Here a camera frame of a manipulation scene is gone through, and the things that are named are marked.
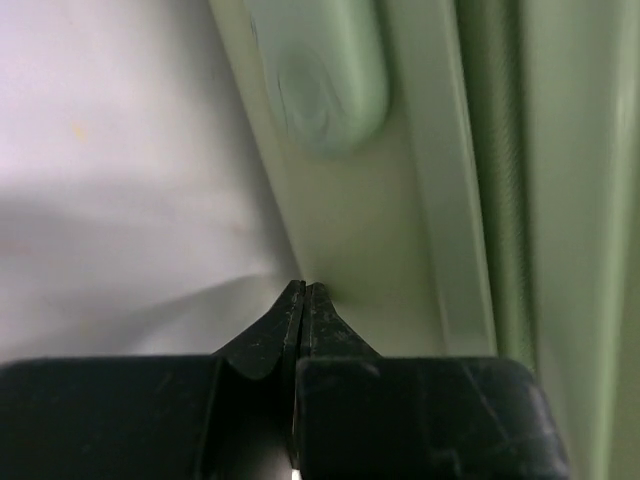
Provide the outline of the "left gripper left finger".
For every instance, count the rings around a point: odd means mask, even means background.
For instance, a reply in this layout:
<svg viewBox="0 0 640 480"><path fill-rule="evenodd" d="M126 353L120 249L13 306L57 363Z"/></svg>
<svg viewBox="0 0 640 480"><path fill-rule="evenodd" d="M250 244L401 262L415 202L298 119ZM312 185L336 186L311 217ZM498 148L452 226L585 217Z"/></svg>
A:
<svg viewBox="0 0 640 480"><path fill-rule="evenodd" d="M289 283L211 354L4 363L2 477L211 479L233 435L285 444L305 293Z"/></svg>

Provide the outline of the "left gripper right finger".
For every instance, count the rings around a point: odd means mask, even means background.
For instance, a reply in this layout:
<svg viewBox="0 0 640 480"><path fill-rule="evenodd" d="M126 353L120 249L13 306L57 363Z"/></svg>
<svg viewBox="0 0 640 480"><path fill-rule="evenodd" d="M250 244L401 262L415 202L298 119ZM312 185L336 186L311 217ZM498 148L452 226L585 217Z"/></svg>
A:
<svg viewBox="0 0 640 480"><path fill-rule="evenodd" d="M295 446L305 479L566 479L546 396L497 357L390 358L311 285L296 367Z"/></svg>

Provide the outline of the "green hard-shell suitcase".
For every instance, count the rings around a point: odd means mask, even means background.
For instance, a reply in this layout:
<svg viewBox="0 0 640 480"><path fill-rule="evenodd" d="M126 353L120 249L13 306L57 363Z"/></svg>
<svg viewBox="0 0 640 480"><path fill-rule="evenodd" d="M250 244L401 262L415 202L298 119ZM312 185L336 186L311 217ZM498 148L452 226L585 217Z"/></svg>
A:
<svg viewBox="0 0 640 480"><path fill-rule="evenodd" d="M392 354L542 381L576 479L639 475L639 5L382 1L393 103L317 154L267 98L255 4L211 5L302 274Z"/></svg>

